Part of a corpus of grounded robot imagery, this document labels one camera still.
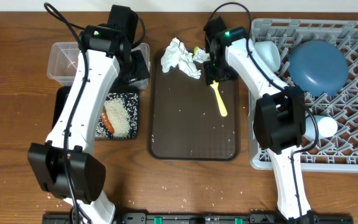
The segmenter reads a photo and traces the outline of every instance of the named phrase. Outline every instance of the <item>blue plate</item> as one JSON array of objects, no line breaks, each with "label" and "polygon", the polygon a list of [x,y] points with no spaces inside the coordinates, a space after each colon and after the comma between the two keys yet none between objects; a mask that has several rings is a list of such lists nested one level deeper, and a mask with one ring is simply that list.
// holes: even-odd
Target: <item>blue plate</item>
[{"label": "blue plate", "polygon": [[314,96],[335,95],[346,83],[349,67],[342,52],[335,46],[312,40],[299,45],[288,61],[292,80],[303,91]]}]

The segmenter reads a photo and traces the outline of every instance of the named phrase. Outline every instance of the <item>white plastic grid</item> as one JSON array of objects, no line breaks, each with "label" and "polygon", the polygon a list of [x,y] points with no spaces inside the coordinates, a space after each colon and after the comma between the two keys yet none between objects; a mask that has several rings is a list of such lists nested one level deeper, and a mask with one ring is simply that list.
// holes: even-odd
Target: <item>white plastic grid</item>
[{"label": "white plastic grid", "polygon": [[[358,21],[316,21],[294,19],[255,19],[252,22],[254,41],[273,41],[282,60],[276,73],[289,85],[294,85],[288,73],[288,56],[297,45],[309,40],[324,40],[335,45],[349,64],[349,77],[337,95],[319,97],[305,94],[305,103],[313,114],[334,118],[338,132],[334,137],[321,139],[310,152],[301,155],[302,169],[324,172],[358,172]],[[255,100],[250,96],[250,160],[256,169],[271,169],[266,150],[253,136],[252,120]]]}]

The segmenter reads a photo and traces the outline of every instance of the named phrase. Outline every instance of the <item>table surface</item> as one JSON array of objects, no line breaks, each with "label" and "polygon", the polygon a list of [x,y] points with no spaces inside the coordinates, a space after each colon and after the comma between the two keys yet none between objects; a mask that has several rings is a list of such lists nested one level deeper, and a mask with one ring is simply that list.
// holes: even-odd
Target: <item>table surface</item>
[{"label": "table surface", "polygon": [[[85,26],[106,22],[108,12],[66,12]],[[139,13],[151,54],[178,37],[187,47],[204,46],[210,13]],[[248,26],[243,13],[221,14],[230,26]],[[358,14],[252,13],[252,18],[358,20]],[[50,49],[73,41],[68,29],[46,12],[0,12],[0,223],[40,223],[42,214],[70,206],[41,191],[27,161],[30,143],[43,143],[51,128],[56,91],[47,78]],[[249,213],[274,211],[274,174],[250,166],[247,139],[248,90],[239,84],[241,151],[231,162],[162,161],[146,150],[150,88],[140,93],[136,140],[98,141],[95,157],[107,169],[104,190],[119,210],[150,213]],[[358,174],[303,173],[306,195],[318,213],[350,214],[358,223]]]}]

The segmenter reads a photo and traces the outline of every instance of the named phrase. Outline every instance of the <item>yellow spoon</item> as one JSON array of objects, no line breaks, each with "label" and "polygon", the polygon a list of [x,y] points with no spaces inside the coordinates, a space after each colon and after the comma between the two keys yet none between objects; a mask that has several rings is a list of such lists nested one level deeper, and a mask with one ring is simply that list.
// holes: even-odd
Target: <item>yellow spoon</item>
[{"label": "yellow spoon", "polygon": [[219,111],[221,112],[221,116],[227,116],[227,110],[226,110],[226,107],[224,106],[223,100],[221,98],[221,94],[218,91],[218,86],[219,86],[219,83],[217,83],[215,80],[211,84],[212,89],[215,90],[215,95],[216,95],[216,99],[218,101],[218,106],[219,106]]}]

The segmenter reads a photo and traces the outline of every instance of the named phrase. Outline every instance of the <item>crumpled paper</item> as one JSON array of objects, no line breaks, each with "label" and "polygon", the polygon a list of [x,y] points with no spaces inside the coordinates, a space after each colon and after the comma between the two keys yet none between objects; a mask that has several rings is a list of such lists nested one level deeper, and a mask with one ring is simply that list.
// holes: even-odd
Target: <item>crumpled paper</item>
[{"label": "crumpled paper", "polygon": [[170,67],[175,68],[179,65],[179,69],[191,78],[200,79],[201,70],[196,68],[193,61],[203,63],[206,56],[204,50],[197,47],[195,56],[186,50],[185,44],[177,38],[172,39],[170,45],[165,49],[165,53],[161,58],[162,72],[167,73]]}]

